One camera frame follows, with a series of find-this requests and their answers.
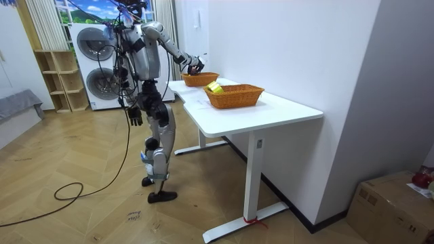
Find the baseboard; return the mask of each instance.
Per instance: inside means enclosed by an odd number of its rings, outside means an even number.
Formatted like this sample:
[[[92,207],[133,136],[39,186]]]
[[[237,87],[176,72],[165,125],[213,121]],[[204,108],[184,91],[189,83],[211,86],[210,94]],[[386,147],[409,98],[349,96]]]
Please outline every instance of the baseboard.
[[[231,148],[238,154],[238,156],[240,156],[244,160],[244,162],[247,163],[247,157],[226,136],[223,136],[222,138],[223,140],[227,141],[229,146],[231,146]],[[312,224],[306,218],[306,216],[304,216],[304,214],[301,213],[301,211],[298,210],[297,207],[294,206],[294,204],[292,204],[291,201],[279,189],[277,189],[277,187],[273,183],[271,183],[271,181],[264,174],[261,174],[260,178],[274,192],[274,194],[279,197],[281,201],[283,201],[286,205],[290,207],[292,213],[298,218],[298,220],[300,220],[300,222],[311,234],[345,218],[345,216],[347,215],[348,210],[345,210],[326,220],[321,221],[318,224]]]

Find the wooden floor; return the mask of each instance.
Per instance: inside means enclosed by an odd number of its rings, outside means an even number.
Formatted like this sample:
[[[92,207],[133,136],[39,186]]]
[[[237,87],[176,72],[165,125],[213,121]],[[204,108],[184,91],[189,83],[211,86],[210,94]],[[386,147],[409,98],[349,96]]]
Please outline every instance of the wooden floor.
[[[172,105],[174,149],[197,145],[197,128]],[[171,157],[165,190],[175,201],[149,205],[153,187],[143,188],[140,161],[147,125],[132,127],[129,153],[115,183],[70,207],[31,222],[0,228],[0,243],[203,243],[205,230],[242,216],[245,163],[229,146]],[[127,125],[122,110],[48,113],[47,118],[0,150],[0,223],[15,222],[64,205],[54,192],[80,181],[84,192],[111,181],[125,153]],[[72,197],[79,187],[61,192]],[[278,202],[261,183],[259,207]],[[216,243],[365,243],[345,221],[310,235],[290,211],[253,225]]]

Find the desk surface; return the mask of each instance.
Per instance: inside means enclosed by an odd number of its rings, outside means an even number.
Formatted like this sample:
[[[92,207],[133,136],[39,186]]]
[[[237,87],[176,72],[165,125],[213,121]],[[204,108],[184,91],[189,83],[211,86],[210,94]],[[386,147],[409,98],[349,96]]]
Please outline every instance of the desk surface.
[[[237,85],[219,78],[221,85]],[[214,108],[202,87],[187,87],[184,81],[170,81],[170,89],[184,101],[184,109],[206,137],[231,135],[323,117],[319,110],[274,96],[265,91],[256,106]]]

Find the desk leg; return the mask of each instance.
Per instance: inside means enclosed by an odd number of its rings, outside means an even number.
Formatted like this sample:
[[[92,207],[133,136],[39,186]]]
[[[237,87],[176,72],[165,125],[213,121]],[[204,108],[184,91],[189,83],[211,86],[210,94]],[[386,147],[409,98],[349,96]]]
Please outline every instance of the desk leg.
[[[202,131],[200,129],[198,129],[198,131],[199,131],[199,145],[198,146],[192,146],[189,148],[178,149],[175,151],[175,155],[182,155],[184,153],[193,153],[193,152],[196,152],[198,150],[209,149],[209,148],[213,148],[215,146],[222,146],[222,145],[228,144],[224,140],[221,140],[218,142],[206,143],[205,135],[202,133]]]
[[[283,210],[288,209],[288,206],[285,203],[279,202],[257,211],[263,150],[263,131],[251,131],[249,135],[247,174],[245,177],[243,216],[246,220],[254,220],[255,218],[258,218],[258,220],[262,220],[273,214],[277,214]],[[243,218],[237,218],[236,220],[206,231],[202,235],[203,240],[205,241],[205,243],[209,243],[212,240],[223,237],[248,225],[250,224],[246,223]]]

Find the brown basket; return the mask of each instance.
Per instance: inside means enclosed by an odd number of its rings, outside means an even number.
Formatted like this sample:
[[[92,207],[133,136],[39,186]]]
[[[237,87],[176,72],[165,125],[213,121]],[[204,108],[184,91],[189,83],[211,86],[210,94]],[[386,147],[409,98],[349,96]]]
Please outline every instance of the brown basket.
[[[205,86],[217,80],[218,76],[219,74],[211,72],[199,73],[197,75],[181,74],[187,86]]]
[[[255,106],[263,88],[254,85],[222,85],[222,93],[209,91],[203,88],[210,99],[212,106],[216,108],[239,108]]]

